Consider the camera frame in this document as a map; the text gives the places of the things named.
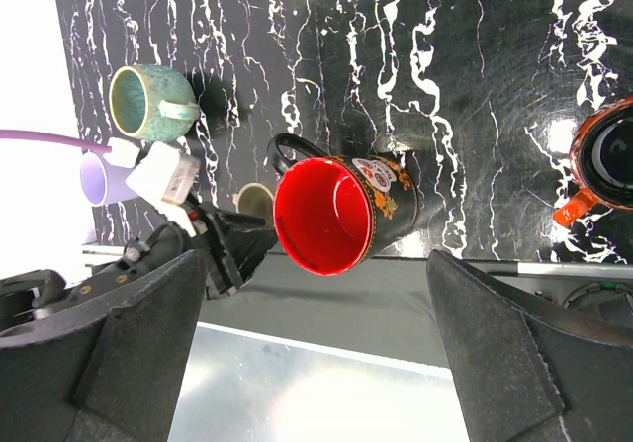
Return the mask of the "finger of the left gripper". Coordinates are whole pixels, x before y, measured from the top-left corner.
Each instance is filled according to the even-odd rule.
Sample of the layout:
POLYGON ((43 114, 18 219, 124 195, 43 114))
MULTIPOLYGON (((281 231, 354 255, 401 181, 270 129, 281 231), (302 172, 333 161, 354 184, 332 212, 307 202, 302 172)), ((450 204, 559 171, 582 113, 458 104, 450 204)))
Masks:
POLYGON ((269 250, 278 242, 273 228, 255 228, 235 232, 229 239, 229 248, 237 267, 239 279, 235 286, 240 289, 252 278, 269 250))
POLYGON ((265 219, 225 210, 217 211, 217 220, 224 233, 251 233, 270 229, 265 219))

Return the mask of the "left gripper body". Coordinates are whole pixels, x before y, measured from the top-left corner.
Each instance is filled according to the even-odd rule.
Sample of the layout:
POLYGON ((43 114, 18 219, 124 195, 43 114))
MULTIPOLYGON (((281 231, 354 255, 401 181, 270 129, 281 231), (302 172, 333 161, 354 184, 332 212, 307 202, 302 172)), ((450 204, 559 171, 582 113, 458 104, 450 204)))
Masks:
POLYGON ((188 202, 188 217, 196 236, 194 247, 207 252, 205 298, 221 299, 235 294, 242 286, 242 276, 229 248, 229 225, 226 214, 213 205, 188 202))

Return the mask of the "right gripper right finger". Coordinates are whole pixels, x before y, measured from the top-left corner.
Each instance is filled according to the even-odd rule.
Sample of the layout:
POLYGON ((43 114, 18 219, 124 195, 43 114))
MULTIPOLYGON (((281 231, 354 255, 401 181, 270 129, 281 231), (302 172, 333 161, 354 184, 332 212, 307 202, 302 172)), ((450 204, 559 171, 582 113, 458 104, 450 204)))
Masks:
POLYGON ((438 250, 426 278, 470 440, 631 440, 631 285, 556 303, 438 250))

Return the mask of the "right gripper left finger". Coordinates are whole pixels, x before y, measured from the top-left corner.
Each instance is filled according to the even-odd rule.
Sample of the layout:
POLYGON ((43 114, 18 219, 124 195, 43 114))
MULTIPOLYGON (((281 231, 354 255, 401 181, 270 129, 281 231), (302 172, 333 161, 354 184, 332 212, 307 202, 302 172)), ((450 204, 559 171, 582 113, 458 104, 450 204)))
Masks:
POLYGON ((200 313, 198 251, 1 334, 4 441, 164 441, 200 313))

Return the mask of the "small beige cup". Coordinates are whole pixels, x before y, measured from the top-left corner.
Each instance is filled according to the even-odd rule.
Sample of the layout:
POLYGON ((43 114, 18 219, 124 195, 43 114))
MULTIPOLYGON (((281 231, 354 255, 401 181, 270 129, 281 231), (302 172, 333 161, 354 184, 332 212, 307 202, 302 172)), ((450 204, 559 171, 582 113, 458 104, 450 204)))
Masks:
POLYGON ((258 182, 244 185, 232 196, 238 213, 263 219, 272 215, 273 199, 272 192, 258 182))

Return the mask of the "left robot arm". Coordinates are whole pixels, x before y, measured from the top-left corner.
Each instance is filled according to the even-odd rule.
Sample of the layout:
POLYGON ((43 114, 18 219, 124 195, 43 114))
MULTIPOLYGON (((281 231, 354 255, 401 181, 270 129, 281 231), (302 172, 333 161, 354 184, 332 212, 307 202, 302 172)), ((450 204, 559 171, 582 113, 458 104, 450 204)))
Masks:
POLYGON ((1 331, 84 304, 190 250, 200 251, 204 258, 205 299, 228 297, 247 284, 278 242, 274 229, 261 218, 223 211, 194 199, 185 202, 184 212, 192 233, 174 221, 166 221, 148 238, 129 240, 119 259, 99 266, 73 288, 50 269, 2 279, 1 331))

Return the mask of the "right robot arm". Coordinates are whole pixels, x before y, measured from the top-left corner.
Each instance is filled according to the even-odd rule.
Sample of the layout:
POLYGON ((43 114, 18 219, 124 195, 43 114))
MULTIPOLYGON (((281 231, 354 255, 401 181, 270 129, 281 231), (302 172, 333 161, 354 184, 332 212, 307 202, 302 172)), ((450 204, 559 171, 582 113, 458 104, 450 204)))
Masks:
MULTIPOLYGON (((430 254, 427 289, 473 441, 632 437, 632 280, 582 275, 555 301, 430 254)), ((1 334, 5 441, 163 441, 204 291, 201 251, 1 334)))

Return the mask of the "orange glazed mug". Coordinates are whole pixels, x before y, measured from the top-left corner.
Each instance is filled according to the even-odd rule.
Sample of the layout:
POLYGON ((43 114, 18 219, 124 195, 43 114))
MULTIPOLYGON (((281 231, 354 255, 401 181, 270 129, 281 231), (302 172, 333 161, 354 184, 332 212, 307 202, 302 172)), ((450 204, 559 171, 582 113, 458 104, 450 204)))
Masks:
POLYGON ((553 215, 568 227, 593 207, 632 209, 632 98, 602 106, 578 128, 570 152, 580 190, 553 215))

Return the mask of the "black mug red inside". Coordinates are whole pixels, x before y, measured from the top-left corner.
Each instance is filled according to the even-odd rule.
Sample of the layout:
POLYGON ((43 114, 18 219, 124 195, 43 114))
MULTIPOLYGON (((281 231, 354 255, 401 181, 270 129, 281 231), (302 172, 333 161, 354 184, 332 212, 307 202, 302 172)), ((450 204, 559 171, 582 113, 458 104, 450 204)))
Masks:
POLYGON ((291 133, 272 137, 267 154, 280 175, 274 228, 302 269, 343 274, 413 231, 419 194, 397 161, 329 155, 291 133))

